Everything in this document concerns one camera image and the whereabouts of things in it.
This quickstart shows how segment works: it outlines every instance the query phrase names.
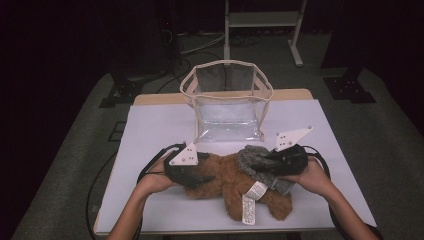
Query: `white tabletop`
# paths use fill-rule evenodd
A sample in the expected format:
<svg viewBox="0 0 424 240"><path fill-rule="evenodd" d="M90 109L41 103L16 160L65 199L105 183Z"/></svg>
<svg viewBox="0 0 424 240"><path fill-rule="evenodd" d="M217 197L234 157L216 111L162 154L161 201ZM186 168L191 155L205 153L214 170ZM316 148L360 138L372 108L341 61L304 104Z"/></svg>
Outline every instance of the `white tabletop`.
<svg viewBox="0 0 424 240"><path fill-rule="evenodd" d="M141 169L162 148L194 140L194 111L186 104L132 106L121 140L119 153L99 211L95 232L107 234L128 200ZM320 151L326 159L332 180L368 224L374 218L341 152L318 100L271 101L263 122L264 142L197 143L197 150L226 155L246 144L271 150L277 132L313 126L314 130L299 144ZM211 233L249 231L306 231L334 228L323 198L295 185L291 191L293 211L284 221L275 220L264 204L256 204L256 224L233 221L226 213L222 197L191 200L182 187L172 187L147 200L142 233Z"/></svg>

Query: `dark background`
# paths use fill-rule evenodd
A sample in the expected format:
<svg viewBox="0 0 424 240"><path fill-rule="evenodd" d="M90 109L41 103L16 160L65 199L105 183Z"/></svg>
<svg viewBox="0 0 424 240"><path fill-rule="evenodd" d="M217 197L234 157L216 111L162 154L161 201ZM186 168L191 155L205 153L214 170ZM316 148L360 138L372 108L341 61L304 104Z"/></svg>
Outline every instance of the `dark background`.
<svg viewBox="0 0 424 240"><path fill-rule="evenodd" d="M104 74L113 71L119 80L133 69L169 70L178 54L163 45L161 29L224 29L224 1L155 2L0 1L1 239L13 234ZM231 9L290 10L298 4L231 0ZM424 133L423 12L423 4L411 0L309 0L302 32L333 31L322 67L369 68Z"/></svg>

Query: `transparent plastic bag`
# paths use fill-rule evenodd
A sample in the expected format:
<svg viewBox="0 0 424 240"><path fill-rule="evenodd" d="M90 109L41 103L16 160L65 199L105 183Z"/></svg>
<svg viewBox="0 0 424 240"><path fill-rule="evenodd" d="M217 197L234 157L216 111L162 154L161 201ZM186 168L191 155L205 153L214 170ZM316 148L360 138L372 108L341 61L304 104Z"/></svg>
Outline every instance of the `transparent plastic bag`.
<svg viewBox="0 0 424 240"><path fill-rule="evenodd" d="M255 64L221 60L195 66L180 91L196 114L195 142L263 141L261 124L273 89Z"/></svg>

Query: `black wire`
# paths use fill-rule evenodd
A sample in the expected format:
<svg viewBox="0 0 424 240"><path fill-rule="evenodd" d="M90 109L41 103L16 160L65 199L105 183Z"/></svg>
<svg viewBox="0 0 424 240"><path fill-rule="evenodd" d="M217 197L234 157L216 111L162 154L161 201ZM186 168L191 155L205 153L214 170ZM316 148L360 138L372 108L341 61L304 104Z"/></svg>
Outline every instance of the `black wire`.
<svg viewBox="0 0 424 240"><path fill-rule="evenodd" d="M214 56L217 60L221 60L221 58L218 55L210 53L210 52L197 52L196 51L196 52L184 54L184 56L188 57L188 56L196 55L196 54L208 54L208 55Z"/></svg>
<svg viewBox="0 0 424 240"><path fill-rule="evenodd" d="M224 36L222 35L222 33L218 33L221 39L217 38L215 40L213 40L212 42L206 43L203 46L200 46L198 48L192 49L192 50L187 50L187 51L182 51L184 44L182 43L182 41L180 42L180 52L181 55L186 55L186 54L191 54L191 53L195 53L197 51L203 50L203 49L207 49L207 48L214 48L214 47L220 47L224 44L223 40L224 40Z"/></svg>
<svg viewBox="0 0 424 240"><path fill-rule="evenodd" d="M171 82L173 82L173 81L175 81L175 80L179 80L180 79L180 77L182 77L182 76L184 76L184 75L186 75L189 71L190 71L190 69L191 69L191 63L190 63L190 61L188 61L188 60L186 60L186 59L181 59L182 61L185 61L186 63L188 63L188 68L187 68L187 70L186 71L184 71L184 73L182 73L182 74L180 74L179 76L176 76L176 77L174 77L174 78L172 78L171 80L169 80L169 81L167 81L166 83L164 83L157 91L156 91L156 94L158 94L158 93L160 93L160 91L166 86L166 85L168 85L168 84L170 84Z"/></svg>
<svg viewBox="0 0 424 240"><path fill-rule="evenodd" d="M194 33L193 35L198 36L198 37L216 39L216 35L222 36L222 32L216 32L216 33L210 33L210 34L204 34L204 33L197 32L197 33Z"/></svg>
<svg viewBox="0 0 424 240"><path fill-rule="evenodd" d="M97 179L99 178L100 174L103 172L103 170L107 166L107 164L116 156L117 153L118 153L118 150L116 150L112 154L112 156L110 156L110 158L103 164L102 168L100 168L99 172L97 173L96 177L94 178L94 181L91 183L90 190L88 191L88 194L87 194L87 199L86 199L86 202L85 202L85 221L86 221L86 224L87 224L88 231L90 232L91 239L93 239L93 240L96 240L96 236L94 234L93 229L91 228L90 219L88 217L88 205L89 205L89 202L90 202L91 192L93 191L94 185L96 184Z"/></svg>
<svg viewBox="0 0 424 240"><path fill-rule="evenodd" d="M316 152L315 154L310 153L309 155L315 157L321 163L322 168L324 169L325 174L331 180L330 168L328 167L327 162L324 160L324 158L321 156L321 154L318 152L318 150L316 150L315 148L310 147L310 146L303 146L303 147L304 148L310 148L310 149L312 149L312 150L314 150ZM337 218L336 218L336 216L334 214L334 211L330 207L330 205L328 205L328 209L330 211L331 220L332 220L334 226L336 227L337 231L340 233L340 235L344 239L346 239L346 240L352 240L352 237L350 237L349 234L340 225L340 223L337 220ZM365 223L365 225L375 234L376 237L378 237L378 239L384 239L383 238L383 235L380 233L380 231L376 227L373 227L373 226L371 226L369 224L366 224L366 223Z"/></svg>
<svg viewBox="0 0 424 240"><path fill-rule="evenodd" d="M263 38L262 37L258 37L258 38L259 38L259 40L255 40L252 37L246 37L245 36L244 37L244 40L243 40L243 44L235 45L235 46L231 45L231 46L236 47L236 48L247 48L247 47L250 47L250 46L259 44L259 43L261 43L263 41Z"/></svg>
<svg viewBox="0 0 424 240"><path fill-rule="evenodd" d="M146 174L164 175L164 174L165 174L165 172L146 172Z"/></svg>
<svg viewBox="0 0 424 240"><path fill-rule="evenodd" d="M136 78L137 80L128 80L128 81L131 82L131 83L142 86L142 85L144 85L148 82L164 78L166 75L168 75L168 73L169 73L169 71L167 70L167 71L158 73L157 75L151 76L151 77L141 77L141 76L137 76L137 75L135 75L135 76L127 75L126 77L127 77L127 79L131 78L131 77Z"/></svg>
<svg viewBox="0 0 424 240"><path fill-rule="evenodd" d="M245 42L246 38L241 36L235 36L230 39L230 45L232 47L242 46Z"/></svg>
<svg viewBox="0 0 424 240"><path fill-rule="evenodd" d="M160 150L153 158L152 160L150 160L150 162L147 163L147 165L143 168L143 170L141 170L140 174L138 175L137 178L137 183L146 175L146 174L163 174L164 172L149 172L150 168L153 166L153 164L156 163L157 160L159 160L159 158L161 158L163 155L165 155L166 152L168 152L170 149L172 148L184 148L186 146L185 143L183 144L174 144L171 146L168 146L166 148L162 148L162 150ZM138 240L140 239L140 233L141 233L141 227L143 225L143 217L141 217L140 222L137 226L137 229L134 233L133 236L133 240Z"/></svg>

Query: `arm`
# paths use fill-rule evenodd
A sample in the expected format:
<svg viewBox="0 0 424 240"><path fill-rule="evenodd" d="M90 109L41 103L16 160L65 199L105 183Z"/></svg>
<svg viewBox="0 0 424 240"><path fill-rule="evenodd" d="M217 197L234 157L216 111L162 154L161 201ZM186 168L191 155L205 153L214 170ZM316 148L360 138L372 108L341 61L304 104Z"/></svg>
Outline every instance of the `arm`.
<svg viewBox="0 0 424 240"><path fill-rule="evenodd" d="M364 224L339 189L325 175L318 161L313 157L310 157L308 161L308 166L300 175L283 178L296 182L306 190L324 197L340 225L353 239L378 239Z"/></svg>
<svg viewBox="0 0 424 240"><path fill-rule="evenodd" d="M163 157L159 159L149 172L163 172ZM128 199L108 239L132 239L143 216L147 198L156 192L161 192L176 185L164 174L146 174L136 185Z"/></svg>

